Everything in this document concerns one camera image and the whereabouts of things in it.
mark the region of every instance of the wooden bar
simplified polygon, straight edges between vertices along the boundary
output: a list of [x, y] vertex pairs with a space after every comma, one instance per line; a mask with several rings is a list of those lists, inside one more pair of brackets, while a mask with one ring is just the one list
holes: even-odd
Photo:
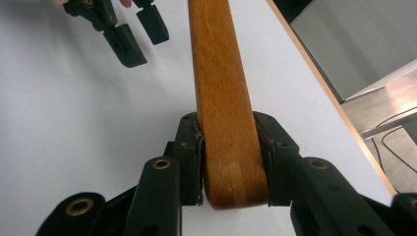
[[214, 208], [268, 201], [268, 184], [227, 0], [190, 0], [205, 188]]

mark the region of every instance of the black clamp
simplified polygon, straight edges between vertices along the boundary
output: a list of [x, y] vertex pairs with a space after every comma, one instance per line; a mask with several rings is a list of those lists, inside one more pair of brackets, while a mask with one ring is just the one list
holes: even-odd
[[133, 0], [139, 8], [144, 8], [136, 15], [145, 28], [145, 31], [153, 45], [159, 44], [169, 39], [168, 29], [159, 14], [153, 0]]
[[[417, 235], [417, 194], [396, 195], [391, 206], [363, 197], [330, 162], [302, 158], [275, 119], [259, 112], [254, 116], [268, 179], [268, 204], [291, 206], [297, 235]], [[203, 201], [202, 153], [204, 137], [197, 113], [187, 114], [181, 118], [175, 142], [168, 142], [163, 156], [147, 162], [137, 187], [107, 203], [92, 193], [70, 197], [49, 215], [36, 236], [179, 236], [181, 206]]]
[[[169, 39], [168, 31], [159, 15], [156, 7], [149, 4], [138, 13], [143, 18], [147, 34], [153, 44], [161, 43]], [[147, 63], [141, 48], [135, 41], [127, 24], [115, 27], [117, 18], [110, 0], [70, 0], [64, 4], [65, 12], [73, 17], [82, 16], [92, 23], [97, 31], [104, 31], [104, 37], [110, 44], [120, 62], [126, 67], [132, 68]]]

